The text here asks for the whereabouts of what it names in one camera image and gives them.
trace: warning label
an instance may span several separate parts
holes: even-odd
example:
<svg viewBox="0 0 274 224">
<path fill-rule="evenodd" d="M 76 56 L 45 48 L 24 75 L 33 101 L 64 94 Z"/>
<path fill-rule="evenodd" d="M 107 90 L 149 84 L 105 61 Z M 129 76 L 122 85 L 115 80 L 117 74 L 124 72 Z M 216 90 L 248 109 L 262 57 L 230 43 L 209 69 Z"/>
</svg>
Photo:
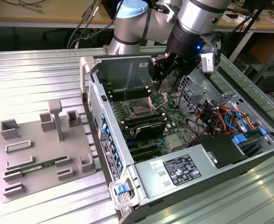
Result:
<svg viewBox="0 0 274 224">
<path fill-rule="evenodd" d="M 174 185 L 179 186 L 201 176 L 189 154 L 163 162 Z"/>
</svg>

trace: robotic arm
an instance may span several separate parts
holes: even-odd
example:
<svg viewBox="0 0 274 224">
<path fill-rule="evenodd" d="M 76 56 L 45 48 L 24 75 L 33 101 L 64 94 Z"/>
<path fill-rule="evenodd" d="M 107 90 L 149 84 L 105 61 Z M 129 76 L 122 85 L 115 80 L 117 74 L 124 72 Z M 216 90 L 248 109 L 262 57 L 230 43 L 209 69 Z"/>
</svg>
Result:
<svg viewBox="0 0 274 224">
<path fill-rule="evenodd" d="M 221 44 L 213 30 L 229 3 L 230 0 L 184 0 L 166 51 L 161 56 L 150 57 L 149 73 L 156 90 L 169 74 L 172 73 L 172 83 L 175 83 L 183 75 L 191 73 L 200 62 L 204 73 L 217 69 Z M 200 54 L 205 44 L 211 49 Z"/>
<path fill-rule="evenodd" d="M 204 73 L 212 73 L 221 54 L 220 39 L 213 30 L 230 1 L 184 0 L 181 5 L 181 0 L 159 0 L 160 8 L 150 10 L 144 1 L 124 0 L 108 54 L 135 54 L 141 39 L 164 42 L 168 38 L 166 51 L 152 55 L 149 61 L 149 74 L 157 91 L 168 75 L 173 86 L 200 62 Z M 210 47 L 208 52 L 202 52 L 205 44 Z"/>
</svg>

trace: blue latch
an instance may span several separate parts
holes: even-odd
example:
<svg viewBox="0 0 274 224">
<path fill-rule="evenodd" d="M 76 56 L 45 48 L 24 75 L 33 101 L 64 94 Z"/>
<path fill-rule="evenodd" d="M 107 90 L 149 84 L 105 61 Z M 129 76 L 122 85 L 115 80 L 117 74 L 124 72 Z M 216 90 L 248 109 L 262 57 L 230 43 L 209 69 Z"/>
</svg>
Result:
<svg viewBox="0 0 274 224">
<path fill-rule="evenodd" d="M 116 194 L 117 195 L 121 195 L 121 194 L 127 193 L 129 191 L 130 191 L 129 186 L 126 183 L 122 184 L 122 185 L 119 185 L 116 188 Z"/>
<path fill-rule="evenodd" d="M 118 155 L 118 153 L 115 153 L 114 160 L 115 160 L 115 161 L 118 161 L 118 160 L 119 160 L 119 155 Z"/>
<path fill-rule="evenodd" d="M 120 170 L 120 172 L 123 170 L 123 165 L 122 165 L 122 162 L 118 162 L 118 167 L 119 167 L 119 170 Z"/>
<path fill-rule="evenodd" d="M 112 148 L 112 153 L 114 154 L 116 152 L 116 147 L 114 144 L 111 145 L 111 148 Z"/>
<path fill-rule="evenodd" d="M 262 135 L 266 135 L 267 134 L 267 131 L 266 131 L 266 129 L 264 129 L 263 127 L 260 129 L 260 133 L 262 134 Z"/>
<path fill-rule="evenodd" d="M 109 137 L 109 142 L 112 144 L 113 143 L 113 138 L 110 136 Z"/>
<path fill-rule="evenodd" d="M 233 141 L 236 144 L 240 144 L 244 141 L 247 141 L 247 138 L 244 136 L 244 134 L 238 134 L 238 135 L 235 135 L 235 137 L 233 138 Z"/>
<path fill-rule="evenodd" d="M 107 124 L 103 124 L 102 132 L 106 132 L 106 129 L 107 129 Z"/>
</svg>

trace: motherboard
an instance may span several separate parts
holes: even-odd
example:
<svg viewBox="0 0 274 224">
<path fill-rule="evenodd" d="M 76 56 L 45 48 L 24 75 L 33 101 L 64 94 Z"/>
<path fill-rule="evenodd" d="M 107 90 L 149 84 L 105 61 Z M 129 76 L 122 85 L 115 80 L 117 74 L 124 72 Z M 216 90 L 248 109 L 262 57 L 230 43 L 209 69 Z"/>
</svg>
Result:
<svg viewBox="0 0 274 224">
<path fill-rule="evenodd" d="M 184 149 L 196 137 L 170 95 L 122 99 L 110 104 L 135 162 Z"/>
</svg>

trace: metal slotted worktable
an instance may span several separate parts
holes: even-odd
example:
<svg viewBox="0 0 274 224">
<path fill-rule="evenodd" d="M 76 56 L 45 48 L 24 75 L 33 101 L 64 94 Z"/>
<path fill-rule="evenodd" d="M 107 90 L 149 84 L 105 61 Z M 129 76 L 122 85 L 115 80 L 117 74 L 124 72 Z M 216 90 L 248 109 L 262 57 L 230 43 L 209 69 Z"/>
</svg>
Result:
<svg viewBox="0 0 274 224">
<path fill-rule="evenodd" d="M 144 48 L 143 52 L 163 51 Z M 77 110 L 97 172 L 21 199 L 2 204 L 0 223 L 118 223 L 101 164 L 80 98 L 79 59 L 102 55 L 101 49 L 0 53 L 0 120 L 18 123 L 39 119 L 47 101 L 60 99 L 66 111 Z M 251 87 L 237 69 L 222 59 L 221 66 L 274 118 L 269 99 Z M 217 75 L 213 81 L 231 92 Z M 274 157 L 240 177 L 173 205 L 140 223 L 274 223 Z"/>
</svg>

